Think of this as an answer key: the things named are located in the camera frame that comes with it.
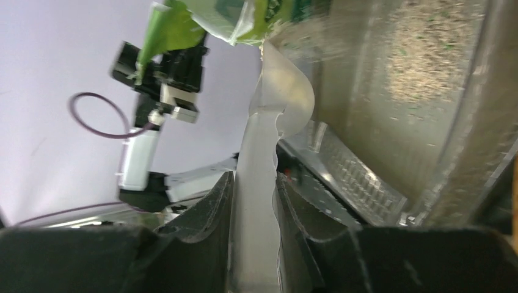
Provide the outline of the green litter bag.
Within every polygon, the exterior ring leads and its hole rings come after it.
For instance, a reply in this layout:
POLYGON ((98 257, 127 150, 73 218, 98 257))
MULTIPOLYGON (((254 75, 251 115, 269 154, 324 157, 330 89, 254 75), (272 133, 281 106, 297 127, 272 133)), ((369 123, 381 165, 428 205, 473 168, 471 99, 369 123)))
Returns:
POLYGON ((193 48, 205 34, 230 45, 261 46, 295 25, 317 18, 314 1, 154 2, 131 78, 140 84, 155 56, 193 48))

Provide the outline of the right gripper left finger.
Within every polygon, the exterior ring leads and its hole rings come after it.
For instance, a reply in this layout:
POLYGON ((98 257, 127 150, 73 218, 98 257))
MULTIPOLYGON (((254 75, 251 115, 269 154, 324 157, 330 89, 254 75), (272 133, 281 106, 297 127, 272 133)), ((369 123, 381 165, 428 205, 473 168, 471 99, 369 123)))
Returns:
POLYGON ((169 223, 1 230, 2 292, 225 292, 234 175, 169 223))

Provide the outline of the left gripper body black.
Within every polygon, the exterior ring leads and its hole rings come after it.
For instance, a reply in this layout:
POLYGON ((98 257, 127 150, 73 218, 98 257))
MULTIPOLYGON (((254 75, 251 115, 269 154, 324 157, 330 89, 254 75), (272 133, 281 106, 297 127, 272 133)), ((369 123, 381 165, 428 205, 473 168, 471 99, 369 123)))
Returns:
POLYGON ((161 61, 151 61, 144 71, 141 84, 136 84, 136 60, 140 49, 124 42, 119 56, 111 69, 113 79, 132 88, 135 92, 158 97, 161 84, 165 83, 185 92, 201 91, 203 66, 202 61, 208 52, 205 46, 206 35, 192 48, 165 52, 161 61))

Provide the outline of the clear plastic scoop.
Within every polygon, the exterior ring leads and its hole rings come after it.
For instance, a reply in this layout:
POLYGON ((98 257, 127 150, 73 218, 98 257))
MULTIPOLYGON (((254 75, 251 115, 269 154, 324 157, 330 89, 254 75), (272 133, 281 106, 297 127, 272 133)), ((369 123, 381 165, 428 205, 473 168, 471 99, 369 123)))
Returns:
POLYGON ((305 127, 315 105, 306 75, 274 45, 263 44, 261 59, 235 175, 228 252, 230 292, 280 291, 280 228, 274 207, 276 146, 305 127))

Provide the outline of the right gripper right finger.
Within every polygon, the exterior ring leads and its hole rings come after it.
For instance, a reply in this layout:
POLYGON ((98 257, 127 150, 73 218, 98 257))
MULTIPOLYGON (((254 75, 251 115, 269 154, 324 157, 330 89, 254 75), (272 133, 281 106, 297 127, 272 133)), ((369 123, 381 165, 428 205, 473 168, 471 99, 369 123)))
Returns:
POLYGON ((516 292, 517 255, 484 228, 348 228, 276 181, 283 292, 516 292))

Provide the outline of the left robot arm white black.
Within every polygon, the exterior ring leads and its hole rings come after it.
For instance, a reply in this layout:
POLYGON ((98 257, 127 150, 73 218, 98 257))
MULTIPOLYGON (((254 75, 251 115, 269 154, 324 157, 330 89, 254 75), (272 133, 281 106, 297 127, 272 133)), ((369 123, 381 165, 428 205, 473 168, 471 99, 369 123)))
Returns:
POLYGON ((162 54, 159 62, 150 62, 140 85, 134 85, 140 49, 124 43, 111 76, 137 92, 133 135, 126 141, 119 179, 119 200, 145 212, 162 211, 170 200, 166 175, 151 172, 156 146, 165 118, 195 123, 199 116, 197 95, 202 88, 203 58, 208 52, 206 34, 198 44, 162 54))

